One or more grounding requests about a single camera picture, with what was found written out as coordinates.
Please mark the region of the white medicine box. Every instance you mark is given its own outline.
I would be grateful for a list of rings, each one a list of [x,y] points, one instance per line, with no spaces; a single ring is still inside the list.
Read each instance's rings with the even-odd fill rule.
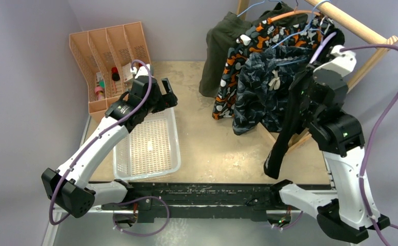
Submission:
[[[124,83],[127,83],[128,81],[134,78],[137,72],[137,68],[135,66],[132,66],[131,63],[128,63],[122,66],[122,72],[123,72]]]

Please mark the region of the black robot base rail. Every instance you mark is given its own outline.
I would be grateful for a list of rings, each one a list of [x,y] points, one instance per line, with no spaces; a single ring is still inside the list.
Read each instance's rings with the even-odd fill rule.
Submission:
[[[139,223],[156,218],[249,219],[267,221],[269,211],[284,213],[278,189],[289,180],[276,184],[131,182],[125,201],[109,202],[100,211],[127,214],[136,209]]]

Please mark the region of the dark leaf print shorts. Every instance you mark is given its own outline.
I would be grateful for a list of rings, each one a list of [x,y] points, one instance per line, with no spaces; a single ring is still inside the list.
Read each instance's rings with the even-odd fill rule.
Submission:
[[[289,86],[312,52],[311,48],[278,46],[249,55],[238,78],[232,123],[235,135],[258,124],[269,132],[282,130]]]

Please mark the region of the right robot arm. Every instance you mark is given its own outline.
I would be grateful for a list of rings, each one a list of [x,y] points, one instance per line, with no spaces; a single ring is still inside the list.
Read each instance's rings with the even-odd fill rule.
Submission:
[[[274,186],[269,201],[277,209],[292,206],[312,216],[332,239],[359,244],[369,230],[384,229],[390,220],[371,197],[367,209],[361,195],[365,140],[360,122],[342,109],[347,84],[335,71],[308,66],[292,88],[297,114],[323,154],[336,194],[316,194],[284,180]]]

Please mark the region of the peach plastic desk organizer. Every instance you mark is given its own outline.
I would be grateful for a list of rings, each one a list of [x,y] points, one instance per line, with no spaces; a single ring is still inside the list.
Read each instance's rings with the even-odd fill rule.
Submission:
[[[111,103],[131,88],[131,81],[124,83],[122,66],[135,59],[151,62],[141,22],[72,33],[69,47],[87,83],[88,113],[96,122],[101,121]],[[112,67],[117,67],[121,80],[112,80]],[[105,99],[96,100],[96,86],[105,89]]]

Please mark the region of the red black marker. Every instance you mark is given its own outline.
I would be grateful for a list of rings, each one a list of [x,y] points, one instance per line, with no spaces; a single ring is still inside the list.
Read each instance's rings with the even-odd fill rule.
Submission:
[[[120,74],[118,72],[117,67],[112,67],[111,68],[111,78],[113,81],[119,81],[121,80]]]

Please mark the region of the white plastic basket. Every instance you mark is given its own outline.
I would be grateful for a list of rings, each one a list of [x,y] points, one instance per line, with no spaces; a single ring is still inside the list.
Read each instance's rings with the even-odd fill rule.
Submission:
[[[174,173],[181,152],[173,108],[149,114],[113,148],[115,179],[133,181]]]

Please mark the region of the orange camouflage shorts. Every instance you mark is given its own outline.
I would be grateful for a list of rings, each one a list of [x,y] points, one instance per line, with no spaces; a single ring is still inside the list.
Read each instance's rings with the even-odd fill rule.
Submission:
[[[318,28],[320,21],[325,16],[314,17],[312,28]],[[266,20],[248,29],[240,35],[236,44],[229,48],[223,69],[220,85],[217,90],[212,110],[212,118],[219,120],[233,117],[235,97],[240,72],[251,54],[264,54],[268,48],[272,48],[288,35],[301,31],[307,23],[296,24],[290,27],[279,27],[266,23]],[[336,27],[335,22],[325,17],[320,27],[326,33]],[[308,34],[298,34],[284,41],[276,48],[309,48],[315,49],[320,45],[320,32],[309,31]]]

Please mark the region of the black shorts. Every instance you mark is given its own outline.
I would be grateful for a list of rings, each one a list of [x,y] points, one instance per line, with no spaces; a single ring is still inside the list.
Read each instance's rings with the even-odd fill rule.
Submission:
[[[343,45],[345,43],[343,32],[339,29],[333,29],[330,32],[333,31],[337,32],[337,36],[326,45],[326,50],[335,45]],[[326,50],[321,52],[319,61],[315,61],[315,64],[324,63],[326,61]],[[283,158],[289,149],[289,140],[294,134],[300,133],[303,129],[303,121],[300,113],[300,104],[302,101],[301,91],[308,86],[308,82],[303,79],[303,77],[312,75],[312,70],[313,65],[303,63],[296,70],[295,77],[290,84],[287,109],[284,114],[282,130],[264,162],[264,173],[273,179],[279,178]]]

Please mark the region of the pink small bottle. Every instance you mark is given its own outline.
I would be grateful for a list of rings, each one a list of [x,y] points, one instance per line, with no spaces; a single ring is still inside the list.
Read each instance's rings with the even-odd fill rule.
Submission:
[[[105,99],[105,89],[101,86],[96,86],[94,89],[94,94],[96,100],[103,100]]]

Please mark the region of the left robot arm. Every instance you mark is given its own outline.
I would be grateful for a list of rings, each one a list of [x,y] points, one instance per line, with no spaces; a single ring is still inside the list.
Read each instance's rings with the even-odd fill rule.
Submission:
[[[90,178],[112,149],[126,138],[149,114],[175,107],[178,98],[169,79],[163,78],[165,94],[157,80],[148,75],[137,75],[132,88],[124,92],[105,112],[96,130],[57,169],[47,168],[41,175],[46,194],[50,199],[49,220],[55,206],[75,218],[84,216],[93,206],[115,203],[123,210],[134,205],[130,186],[121,180],[90,183]]]

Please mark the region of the olive green shorts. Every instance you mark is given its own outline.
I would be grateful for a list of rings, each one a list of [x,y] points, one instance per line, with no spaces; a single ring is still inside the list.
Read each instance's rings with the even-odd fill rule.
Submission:
[[[203,67],[202,78],[198,91],[204,97],[213,98],[217,95],[221,75],[226,62],[229,48],[236,44],[236,38],[244,34],[249,28],[270,17],[291,12],[293,9],[286,3],[280,2],[272,10],[267,10],[253,21],[246,21],[236,14],[228,12],[226,16],[211,28],[206,35],[207,58]]]

